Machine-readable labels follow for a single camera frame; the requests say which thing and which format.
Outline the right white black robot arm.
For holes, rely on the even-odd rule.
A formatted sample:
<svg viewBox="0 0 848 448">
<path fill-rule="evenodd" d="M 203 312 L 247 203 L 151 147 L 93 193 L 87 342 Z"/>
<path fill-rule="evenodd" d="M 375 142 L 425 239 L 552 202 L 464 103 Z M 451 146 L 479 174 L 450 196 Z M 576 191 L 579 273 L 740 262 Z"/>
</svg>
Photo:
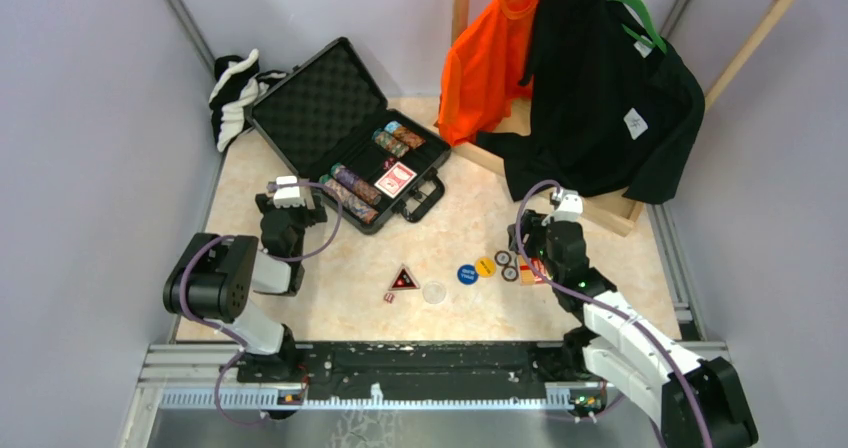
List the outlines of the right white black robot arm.
<svg viewBox="0 0 848 448">
<path fill-rule="evenodd" d="M 563 366 L 576 380 L 611 383 L 649 418 L 663 447 L 753 447 L 760 435 L 737 370 L 707 359 L 655 328 L 594 267 L 578 220 L 580 196 L 552 181 L 548 214 L 524 198 L 507 229 L 512 251 L 552 288 L 580 327 L 565 335 Z"/>
</svg>

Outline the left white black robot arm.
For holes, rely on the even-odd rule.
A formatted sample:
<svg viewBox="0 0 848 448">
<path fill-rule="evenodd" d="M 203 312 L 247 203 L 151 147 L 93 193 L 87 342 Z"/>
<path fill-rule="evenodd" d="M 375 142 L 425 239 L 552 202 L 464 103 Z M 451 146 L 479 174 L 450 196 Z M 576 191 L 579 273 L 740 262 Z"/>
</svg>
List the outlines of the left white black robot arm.
<svg viewBox="0 0 848 448">
<path fill-rule="evenodd" d="M 250 296 L 294 296 L 303 282 L 305 234 L 327 220 L 319 185 L 282 176 L 256 195 L 260 234 L 195 234 L 163 287 L 173 314 L 220 330 L 240 348 L 235 365 L 249 382 L 285 382 L 302 372 L 291 329 Z"/>
</svg>

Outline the orange boxed card deck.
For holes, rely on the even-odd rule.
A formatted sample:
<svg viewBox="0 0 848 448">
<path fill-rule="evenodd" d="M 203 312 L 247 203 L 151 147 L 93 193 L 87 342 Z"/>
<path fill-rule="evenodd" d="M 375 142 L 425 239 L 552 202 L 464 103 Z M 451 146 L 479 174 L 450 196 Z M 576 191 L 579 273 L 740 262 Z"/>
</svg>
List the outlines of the orange boxed card deck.
<svg viewBox="0 0 848 448">
<path fill-rule="evenodd" d="M 519 281 L 523 286 L 533 286 L 545 284 L 545 281 L 540 274 L 545 277 L 548 272 L 544 263 L 538 258 L 526 259 L 521 255 L 518 256 Z"/>
</svg>

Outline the black poker set case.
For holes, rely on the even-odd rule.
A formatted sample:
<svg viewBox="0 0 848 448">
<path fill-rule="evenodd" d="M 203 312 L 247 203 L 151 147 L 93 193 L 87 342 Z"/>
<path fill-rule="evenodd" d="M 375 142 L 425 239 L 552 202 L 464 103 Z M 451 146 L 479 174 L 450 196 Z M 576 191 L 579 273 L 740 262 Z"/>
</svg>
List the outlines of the black poker set case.
<svg viewBox="0 0 848 448">
<path fill-rule="evenodd" d="M 396 162 L 417 173 L 397 198 L 381 193 L 379 212 L 363 223 L 344 206 L 343 216 L 360 232 L 374 234 L 394 215 L 419 222 L 445 194 L 438 169 L 450 156 L 450 147 L 437 134 L 402 112 L 388 100 L 351 41 L 339 37 L 312 56 L 249 109 L 248 120 L 297 176 L 312 182 L 330 175 L 341 163 L 365 181 L 374 183 Z M 396 158 L 373 140 L 390 121 L 398 121 L 426 143 Z"/>
</svg>

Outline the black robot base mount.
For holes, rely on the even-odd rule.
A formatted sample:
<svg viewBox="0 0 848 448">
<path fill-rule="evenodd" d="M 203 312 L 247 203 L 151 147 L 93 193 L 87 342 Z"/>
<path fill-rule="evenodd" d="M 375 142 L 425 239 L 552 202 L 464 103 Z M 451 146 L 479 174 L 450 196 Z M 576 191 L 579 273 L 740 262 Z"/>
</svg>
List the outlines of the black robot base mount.
<svg viewBox="0 0 848 448">
<path fill-rule="evenodd" d="M 541 399 L 549 383 L 596 382 L 561 342 L 298 343 L 278 355 L 245 355 L 243 383 L 306 382 L 310 400 Z"/>
</svg>

